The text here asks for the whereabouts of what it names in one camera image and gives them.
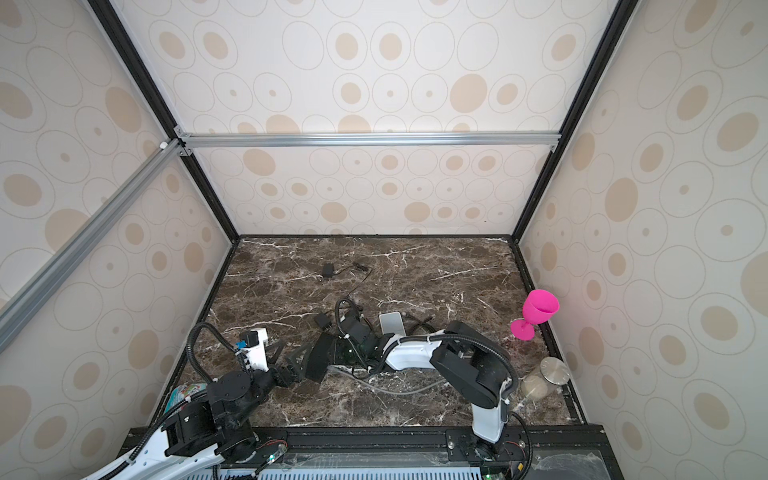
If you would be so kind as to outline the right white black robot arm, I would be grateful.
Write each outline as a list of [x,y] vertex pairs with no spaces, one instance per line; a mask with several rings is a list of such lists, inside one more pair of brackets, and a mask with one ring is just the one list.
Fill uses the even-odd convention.
[[327,355],[330,365],[363,379],[385,371],[434,370],[471,404],[475,437],[490,445],[501,441],[510,397],[520,385],[501,345],[461,321],[437,329],[429,320],[390,312],[379,316],[379,326],[377,333],[366,319],[343,315]]

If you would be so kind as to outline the small black adapter with cable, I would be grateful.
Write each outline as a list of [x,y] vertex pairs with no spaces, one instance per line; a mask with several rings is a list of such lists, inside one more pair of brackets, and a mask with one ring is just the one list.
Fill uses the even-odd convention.
[[372,266],[364,265],[360,262],[352,262],[351,264],[342,267],[341,269],[336,269],[333,263],[325,263],[321,269],[321,277],[323,279],[332,279],[341,275],[342,273],[352,270],[362,272],[364,276],[362,279],[358,280],[357,283],[346,293],[347,296],[350,296],[352,293],[358,290],[370,277],[371,273],[373,272]]

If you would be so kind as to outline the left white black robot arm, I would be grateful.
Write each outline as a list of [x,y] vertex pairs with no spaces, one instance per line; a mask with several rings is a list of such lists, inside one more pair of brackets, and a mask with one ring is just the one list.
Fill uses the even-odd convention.
[[[199,363],[195,346],[209,331],[235,356],[239,368],[218,378]],[[185,396],[151,424],[129,452],[91,474],[91,479],[183,479],[224,465],[254,464],[258,471],[288,451],[279,438],[262,439],[250,417],[275,388],[305,379],[294,355],[279,361],[283,342],[270,345],[264,329],[248,331],[235,344],[213,325],[201,322],[187,337],[188,363],[205,381],[205,388]]]

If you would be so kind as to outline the white rectangular device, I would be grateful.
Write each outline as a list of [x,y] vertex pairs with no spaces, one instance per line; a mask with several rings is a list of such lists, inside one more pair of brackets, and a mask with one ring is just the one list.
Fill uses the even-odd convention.
[[382,313],[379,315],[379,323],[384,335],[393,334],[405,336],[406,330],[400,312]]

